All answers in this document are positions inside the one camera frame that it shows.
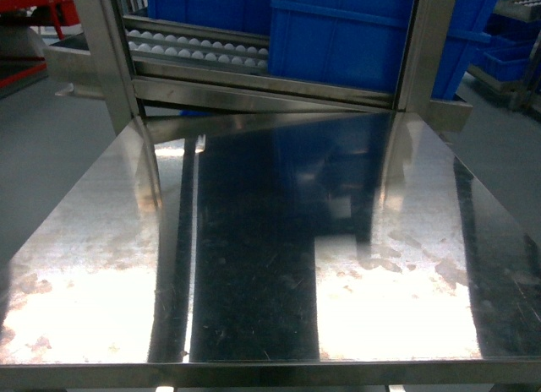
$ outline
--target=metal shelf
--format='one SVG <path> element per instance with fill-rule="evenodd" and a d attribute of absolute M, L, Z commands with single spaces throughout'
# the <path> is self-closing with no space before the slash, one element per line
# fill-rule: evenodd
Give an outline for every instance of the metal shelf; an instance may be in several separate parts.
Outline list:
<path fill-rule="evenodd" d="M 522 22 L 533 22 L 541 19 L 541 0 L 500 0 L 494 13 Z"/>
<path fill-rule="evenodd" d="M 521 86 L 521 81 L 499 81 L 489 73 L 485 73 L 481 68 L 474 65 L 470 65 L 467 71 L 499 94 L 515 92 Z"/>

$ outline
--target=stainless steel tabletop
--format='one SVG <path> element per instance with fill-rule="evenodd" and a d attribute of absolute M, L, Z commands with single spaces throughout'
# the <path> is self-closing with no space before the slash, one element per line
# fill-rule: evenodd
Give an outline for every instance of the stainless steel tabletop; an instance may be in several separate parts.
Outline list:
<path fill-rule="evenodd" d="M 538 246 L 418 116 L 166 125 L 0 266 L 0 387 L 541 382 Z"/>

